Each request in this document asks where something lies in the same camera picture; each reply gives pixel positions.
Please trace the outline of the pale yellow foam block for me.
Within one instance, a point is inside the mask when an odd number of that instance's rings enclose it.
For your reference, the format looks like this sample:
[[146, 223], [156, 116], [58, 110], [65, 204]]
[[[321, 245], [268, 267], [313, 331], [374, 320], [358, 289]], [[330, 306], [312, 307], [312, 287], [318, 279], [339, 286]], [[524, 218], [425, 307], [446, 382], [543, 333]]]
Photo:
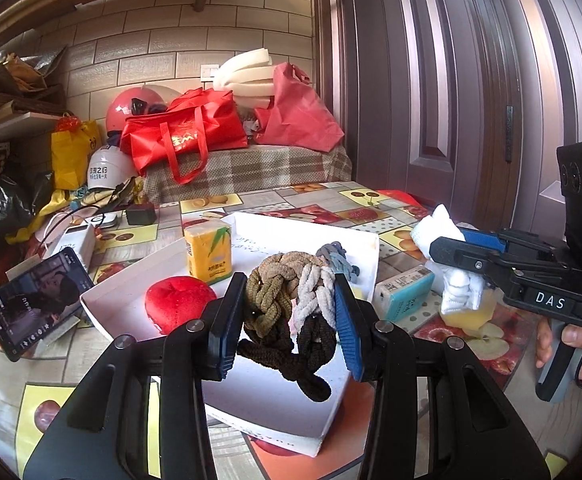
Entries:
[[478, 330], [490, 322], [497, 305], [497, 295], [494, 289], [485, 289], [478, 310], [463, 310], [451, 313], [440, 313], [447, 326], [461, 330]]

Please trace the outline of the teal tissue pack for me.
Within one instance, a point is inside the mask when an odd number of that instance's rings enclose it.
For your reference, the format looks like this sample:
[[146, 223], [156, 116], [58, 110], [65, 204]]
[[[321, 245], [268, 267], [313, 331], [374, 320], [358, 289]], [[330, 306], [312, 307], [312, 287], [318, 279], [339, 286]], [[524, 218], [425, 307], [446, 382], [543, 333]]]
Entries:
[[434, 278], [425, 266], [415, 266], [377, 283], [372, 305], [379, 318], [397, 322], [418, 310], [427, 299]]

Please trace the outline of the red plush ball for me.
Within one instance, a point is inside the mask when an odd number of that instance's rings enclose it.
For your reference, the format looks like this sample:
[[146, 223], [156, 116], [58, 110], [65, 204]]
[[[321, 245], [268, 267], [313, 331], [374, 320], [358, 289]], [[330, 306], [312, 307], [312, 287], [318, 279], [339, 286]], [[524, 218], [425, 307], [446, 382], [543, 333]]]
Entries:
[[199, 318], [217, 298], [213, 289], [191, 276], [172, 276], [151, 285], [144, 295], [144, 310], [163, 335]]

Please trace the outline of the grey blue scrunchie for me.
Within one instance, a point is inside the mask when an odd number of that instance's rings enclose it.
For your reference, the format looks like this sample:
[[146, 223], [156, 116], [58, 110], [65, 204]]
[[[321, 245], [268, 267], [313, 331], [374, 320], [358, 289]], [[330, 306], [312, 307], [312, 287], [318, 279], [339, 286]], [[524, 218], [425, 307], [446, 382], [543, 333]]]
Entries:
[[337, 240], [321, 246], [317, 250], [316, 256], [323, 258], [335, 274], [343, 274], [350, 283], [357, 282], [361, 271], [358, 266], [354, 266], [354, 264], [347, 260], [346, 250]]

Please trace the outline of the braided rope toy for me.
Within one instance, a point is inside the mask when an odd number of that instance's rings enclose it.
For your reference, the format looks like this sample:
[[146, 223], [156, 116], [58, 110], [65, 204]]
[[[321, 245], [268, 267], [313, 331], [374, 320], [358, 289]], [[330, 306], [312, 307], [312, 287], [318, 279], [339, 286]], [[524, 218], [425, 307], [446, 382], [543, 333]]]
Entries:
[[314, 402], [331, 395], [317, 375], [337, 344], [334, 272], [308, 252], [279, 252], [248, 277], [239, 356], [277, 370]]

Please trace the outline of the yellow tissue pack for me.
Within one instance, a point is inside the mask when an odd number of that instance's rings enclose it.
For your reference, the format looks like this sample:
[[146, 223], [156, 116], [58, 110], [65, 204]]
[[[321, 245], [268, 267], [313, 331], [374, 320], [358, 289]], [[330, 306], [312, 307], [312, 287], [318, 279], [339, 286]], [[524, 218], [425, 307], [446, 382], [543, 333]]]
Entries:
[[212, 285], [233, 273], [231, 228], [221, 220], [205, 220], [184, 228], [187, 269], [192, 278]]

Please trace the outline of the fruit pattern tablecloth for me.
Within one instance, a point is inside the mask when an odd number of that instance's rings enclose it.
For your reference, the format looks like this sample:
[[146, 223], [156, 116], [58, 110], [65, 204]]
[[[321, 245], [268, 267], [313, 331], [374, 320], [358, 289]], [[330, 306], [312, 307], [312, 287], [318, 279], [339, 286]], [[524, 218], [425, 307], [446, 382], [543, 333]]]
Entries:
[[423, 211], [354, 183], [180, 200], [149, 226], [122, 222], [94, 245], [84, 321], [52, 330], [11, 360], [0, 350], [0, 458], [20, 478], [59, 411], [117, 347], [139, 351], [209, 328], [214, 302], [238, 300], [238, 352], [204, 382], [203, 427], [221, 479], [361, 477], [375, 387], [354, 359], [343, 315], [361, 300], [374, 332], [467, 353], [507, 396], [543, 460], [582, 446], [582, 389], [538, 399], [538, 317], [486, 289], [477, 311], [445, 315], [429, 269]]

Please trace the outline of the red plastic bag on table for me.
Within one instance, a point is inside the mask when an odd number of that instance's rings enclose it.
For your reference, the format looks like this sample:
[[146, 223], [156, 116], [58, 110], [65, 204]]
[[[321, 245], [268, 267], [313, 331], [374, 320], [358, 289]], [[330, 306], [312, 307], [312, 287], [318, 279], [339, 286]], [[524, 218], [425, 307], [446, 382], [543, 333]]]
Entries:
[[403, 203], [408, 206], [417, 206], [421, 207], [421, 203], [416, 200], [415, 197], [411, 196], [410, 194], [400, 191], [400, 190], [379, 190], [381, 195], [387, 196], [392, 198], [392, 200], [397, 200], [400, 203]]

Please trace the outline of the black smartphone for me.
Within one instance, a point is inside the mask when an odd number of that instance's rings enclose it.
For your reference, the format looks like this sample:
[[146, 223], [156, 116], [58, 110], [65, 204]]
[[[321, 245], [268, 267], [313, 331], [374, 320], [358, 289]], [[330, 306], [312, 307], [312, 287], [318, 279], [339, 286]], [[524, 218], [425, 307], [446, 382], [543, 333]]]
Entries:
[[0, 287], [0, 347], [11, 362], [80, 308], [92, 281], [73, 248], [65, 247]]

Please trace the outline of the white power bank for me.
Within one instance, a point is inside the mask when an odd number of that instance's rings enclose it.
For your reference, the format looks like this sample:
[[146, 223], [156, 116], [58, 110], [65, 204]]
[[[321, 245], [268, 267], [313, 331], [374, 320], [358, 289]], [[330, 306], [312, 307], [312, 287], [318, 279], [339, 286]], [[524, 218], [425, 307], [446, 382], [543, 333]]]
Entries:
[[51, 255], [55, 256], [61, 250], [70, 248], [75, 252], [85, 270], [88, 270], [94, 245], [96, 245], [96, 231], [90, 223], [83, 223], [80, 226], [70, 226], [60, 236], [58, 243], [54, 245]]

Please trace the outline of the black charger box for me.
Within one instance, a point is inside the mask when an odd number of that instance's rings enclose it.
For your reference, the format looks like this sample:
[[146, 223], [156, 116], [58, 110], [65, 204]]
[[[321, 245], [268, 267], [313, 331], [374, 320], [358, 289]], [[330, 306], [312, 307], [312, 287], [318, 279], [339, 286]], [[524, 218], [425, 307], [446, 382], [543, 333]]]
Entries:
[[157, 222], [157, 212], [151, 203], [129, 205], [125, 217], [130, 226], [151, 226]]

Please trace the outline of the crumpled red bag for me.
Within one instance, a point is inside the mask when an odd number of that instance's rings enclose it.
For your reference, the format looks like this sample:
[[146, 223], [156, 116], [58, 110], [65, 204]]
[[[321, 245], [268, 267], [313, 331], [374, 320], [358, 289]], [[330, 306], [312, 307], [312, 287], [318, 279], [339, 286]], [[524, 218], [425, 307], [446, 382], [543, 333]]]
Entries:
[[254, 110], [259, 122], [255, 143], [328, 153], [343, 141], [344, 132], [303, 70], [291, 63], [278, 64], [273, 84], [269, 107]]

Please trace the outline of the black garbage bag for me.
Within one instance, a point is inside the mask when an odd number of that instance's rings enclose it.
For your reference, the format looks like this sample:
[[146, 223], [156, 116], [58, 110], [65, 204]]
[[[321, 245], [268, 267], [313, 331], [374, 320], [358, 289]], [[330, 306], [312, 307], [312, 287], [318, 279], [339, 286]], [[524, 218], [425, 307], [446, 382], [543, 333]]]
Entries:
[[54, 191], [52, 171], [36, 174], [34, 184], [15, 174], [0, 174], [0, 236], [15, 234], [30, 225]]

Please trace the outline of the plaid covered bench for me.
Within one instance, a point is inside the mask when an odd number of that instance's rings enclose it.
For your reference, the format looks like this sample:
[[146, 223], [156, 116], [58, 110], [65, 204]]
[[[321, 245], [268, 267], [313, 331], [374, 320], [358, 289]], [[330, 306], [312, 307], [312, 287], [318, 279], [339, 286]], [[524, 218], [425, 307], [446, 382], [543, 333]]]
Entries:
[[188, 184], [175, 181], [162, 160], [147, 169], [143, 191], [154, 204], [217, 195], [284, 188], [285, 186], [349, 181], [353, 164], [343, 146], [328, 153], [293, 146], [256, 145], [215, 151], [205, 169]]

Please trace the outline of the white helmet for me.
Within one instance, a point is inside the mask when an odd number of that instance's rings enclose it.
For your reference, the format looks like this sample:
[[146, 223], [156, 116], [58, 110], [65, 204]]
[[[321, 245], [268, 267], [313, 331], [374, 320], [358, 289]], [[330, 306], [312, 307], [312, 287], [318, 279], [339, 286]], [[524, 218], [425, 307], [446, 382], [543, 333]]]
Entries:
[[90, 157], [87, 186], [90, 191], [114, 190], [117, 185], [136, 176], [137, 170], [131, 157], [117, 146], [105, 145]]

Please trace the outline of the cream foam stack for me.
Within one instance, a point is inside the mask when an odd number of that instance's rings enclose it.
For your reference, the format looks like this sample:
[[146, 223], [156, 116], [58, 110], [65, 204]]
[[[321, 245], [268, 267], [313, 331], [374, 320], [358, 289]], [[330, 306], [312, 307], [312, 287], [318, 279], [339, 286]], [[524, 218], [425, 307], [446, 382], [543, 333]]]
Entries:
[[266, 108], [274, 96], [275, 68], [266, 48], [242, 52], [216, 70], [213, 89], [230, 91], [238, 106]]

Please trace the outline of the yellow gift bag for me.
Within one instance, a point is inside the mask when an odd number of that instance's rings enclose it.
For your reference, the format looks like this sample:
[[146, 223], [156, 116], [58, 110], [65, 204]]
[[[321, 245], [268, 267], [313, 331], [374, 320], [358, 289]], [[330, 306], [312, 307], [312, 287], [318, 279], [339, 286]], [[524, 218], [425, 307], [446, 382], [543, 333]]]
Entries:
[[97, 122], [65, 113], [51, 133], [51, 163], [57, 190], [74, 191], [87, 180], [91, 155], [102, 145]]

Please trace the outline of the red tote bag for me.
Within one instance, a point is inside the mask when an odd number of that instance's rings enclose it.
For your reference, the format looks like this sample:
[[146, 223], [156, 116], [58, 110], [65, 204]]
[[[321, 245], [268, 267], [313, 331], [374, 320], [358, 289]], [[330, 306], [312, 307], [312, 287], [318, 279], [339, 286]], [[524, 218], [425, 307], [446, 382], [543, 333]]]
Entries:
[[233, 92], [202, 88], [178, 96], [163, 113], [128, 117], [120, 137], [139, 174], [165, 160], [179, 184], [203, 172], [211, 151], [247, 146]]

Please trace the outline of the red helmet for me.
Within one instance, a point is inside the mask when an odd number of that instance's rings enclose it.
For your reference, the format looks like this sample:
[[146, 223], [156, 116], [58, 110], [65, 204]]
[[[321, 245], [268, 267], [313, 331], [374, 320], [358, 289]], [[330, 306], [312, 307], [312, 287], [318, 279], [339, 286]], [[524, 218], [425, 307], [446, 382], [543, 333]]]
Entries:
[[108, 106], [105, 115], [106, 131], [122, 131], [129, 117], [160, 113], [166, 107], [156, 91], [146, 86], [131, 87], [120, 92]]

